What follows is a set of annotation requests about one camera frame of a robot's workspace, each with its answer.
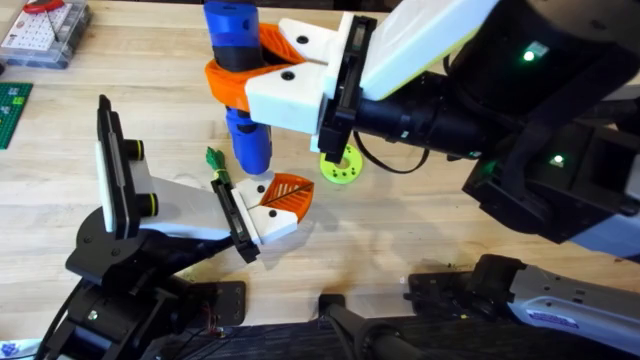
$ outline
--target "black mount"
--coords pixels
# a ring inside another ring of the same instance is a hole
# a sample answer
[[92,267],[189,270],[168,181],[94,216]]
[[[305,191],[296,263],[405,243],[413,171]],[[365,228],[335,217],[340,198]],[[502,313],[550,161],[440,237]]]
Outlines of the black mount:
[[[106,231],[103,208],[80,226],[66,268],[82,279],[51,324],[36,359],[45,353],[78,360],[136,359],[153,341],[186,328],[242,324],[244,282],[192,284],[174,275],[234,246],[245,261],[256,259],[259,250],[247,238],[231,185],[212,183],[232,229],[225,239],[140,229],[141,218],[157,215],[158,198],[136,193],[129,162],[144,158],[144,146],[123,138],[118,114],[105,96],[100,97],[98,138],[114,231]],[[60,321],[64,310],[67,316]]]
[[411,301],[413,312],[419,316],[515,319],[507,303],[513,302],[510,288],[516,273],[525,268],[518,259],[485,254],[472,272],[409,275],[409,293],[404,299]]

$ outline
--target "blue and black cylinder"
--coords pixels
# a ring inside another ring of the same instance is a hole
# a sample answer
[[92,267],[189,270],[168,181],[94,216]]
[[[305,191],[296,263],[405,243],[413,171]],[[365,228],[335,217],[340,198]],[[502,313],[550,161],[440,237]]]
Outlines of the blue and black cylinder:
[[[218,65],[241,72],[265,65],[260,46],[258,9],[251,2],[209,1],[204,13]],[[271,129],[251,120],[249,113],[227,107],[233,152],[242,169],[262,174],[271,161]]]

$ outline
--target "orange 3d-printed part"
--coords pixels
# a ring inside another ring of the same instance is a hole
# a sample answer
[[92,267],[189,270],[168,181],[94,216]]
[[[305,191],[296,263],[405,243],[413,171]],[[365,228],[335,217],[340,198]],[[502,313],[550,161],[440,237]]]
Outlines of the orange 3d-printed part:
[[313,182],[297,175],[278,173],[260,205],[291,211],[298,216],[300,223],[307,214],[312,199]]
[[249,101],[244,93],[247,80],[304,62],[304,58],[280,34],[277,25],[260,24],[260,44],[289,64],[265,66],[260,69],[234,73],[224,70],[218,66],[215,60],[211,60],[204,72],[207,75],[213,97],[224,105],[248,112],[250,111]]

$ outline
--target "plastic storage box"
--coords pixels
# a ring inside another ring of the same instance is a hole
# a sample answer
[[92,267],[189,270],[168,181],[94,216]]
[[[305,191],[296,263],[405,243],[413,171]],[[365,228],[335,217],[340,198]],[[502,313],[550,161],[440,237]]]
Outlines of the plastic storage box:
[[[89,25],[92,14],[87,0],[65,0],[64,2],[71,5],[71,9],[56,31],[58,42],[53,41],[48,50],[17,49],[0,45],[0,59],[3,59],[7,65],[66,69]],[[0,44],[9,36],[13,24],[16,23],[21,13],[22,8],[16,11],[2,38],[0,38]]]

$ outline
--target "wooden table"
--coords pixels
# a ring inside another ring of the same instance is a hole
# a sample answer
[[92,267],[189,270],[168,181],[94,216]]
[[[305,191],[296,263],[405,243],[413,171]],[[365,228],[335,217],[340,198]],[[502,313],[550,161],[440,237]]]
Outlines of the wooden table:
[[[17,0],[3,0],[7,22]],[[29,103],[8,150],[0,152],[0,339],[42,336],[78,280],[64,268],[84,218],[99,206],[93,144],[98,95],[108,95],[124,133],[145,141],[152,174],[208,188],[206,146],[231,155],[224,107],[204,76],[211,47],[200,6],[91,2],[95,12],[65,71],[12,67],[1,81],[33,82]],[[383,19],[383,14],[370,14]],[[337,28],[340,13],[261,9],[263,22],[291,17]],[[398,168],[422,151],[366,138],[374,153]],[[314,317],[323,289],[349,295],[363,316],[410,314],[402,300],[415,272],[472,269],[497,253],[550,271],[640,290],[638,266],[514,233],[478,209],[460,190],[473,164],[432,154],[410,175],[370,163],[351,185],[326,181],[309,137],[273,130],[271,168],[316,182],[300,229],[261,248],[245,265],[234,250],[195,266],[188,277],[244,280],[245,324],[302,322]],[[244,177],[231,161],[232,178]]]

